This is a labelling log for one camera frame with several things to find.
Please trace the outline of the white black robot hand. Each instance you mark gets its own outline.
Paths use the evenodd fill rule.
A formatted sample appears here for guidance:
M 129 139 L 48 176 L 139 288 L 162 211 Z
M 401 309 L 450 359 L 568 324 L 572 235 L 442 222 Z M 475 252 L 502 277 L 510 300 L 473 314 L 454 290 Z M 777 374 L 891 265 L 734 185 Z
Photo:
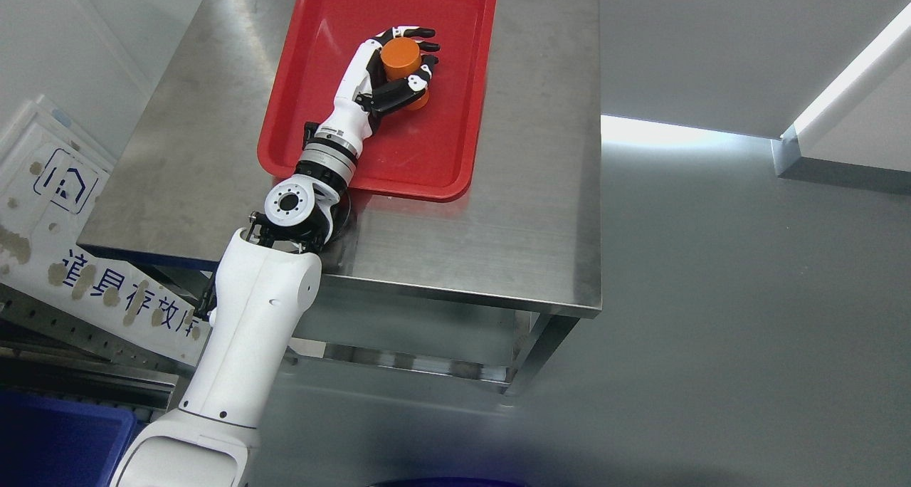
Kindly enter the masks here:
M 412 105 L 429 92 L 438 63 L 439 43 L 430 41 L 436 30 L 420 26 L 395 26 L 368 38 L 357 47 L 333 98 L 332 113 L 307 140 L 326 139 L 356 150 L 373 136 L 383 117 Z M 381 52 L 394 39 L 418 47 L 418 66 L 404 78 L 390 79 Z

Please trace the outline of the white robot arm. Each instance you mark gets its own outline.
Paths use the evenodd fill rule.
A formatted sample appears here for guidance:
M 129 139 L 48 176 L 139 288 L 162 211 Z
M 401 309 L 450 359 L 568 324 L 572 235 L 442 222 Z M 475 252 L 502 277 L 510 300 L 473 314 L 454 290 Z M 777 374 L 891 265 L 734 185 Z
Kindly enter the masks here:
M 248 485 L 271 387 L 315 302 L 318 253 L 361 153 L 361 137 L 318 127 L 293 175 L 273 186 L 250 228 L 232 235 L 214 276 L 214 328 L 191 383 L 131 442 L 111 485 Z

